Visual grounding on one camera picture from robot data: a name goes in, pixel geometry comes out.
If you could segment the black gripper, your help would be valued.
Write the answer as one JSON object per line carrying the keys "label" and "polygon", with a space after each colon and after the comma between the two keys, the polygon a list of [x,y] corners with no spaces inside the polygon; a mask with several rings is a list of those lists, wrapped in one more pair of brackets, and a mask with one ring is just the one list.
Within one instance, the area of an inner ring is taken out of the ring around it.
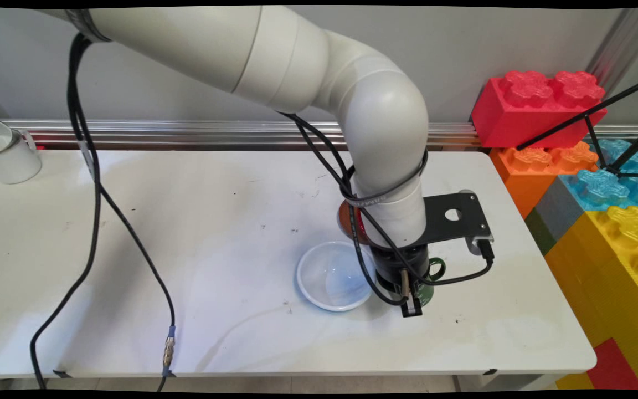
{"label": "black gripper", "polygon": [[[395,251],[390,248],[371,247],[372,257],[375,262],[375,272],[377,272],[377,283],[390,300],[400,300],[401,295],[401,275],[404,263],[395,255]],[[429,252],[427,245],[417,247],[402,248],[400,253],[403,258],[413,266],[413,269],[421,272],[424,279],[430,277]],[[411,316],[422,316],[421,300],[430,300],[430,286],[418,281],[409,271],[408,278],[411,288],[417,290],[416,297],[404,298],[405,302],[400,306],[403,318]]]}

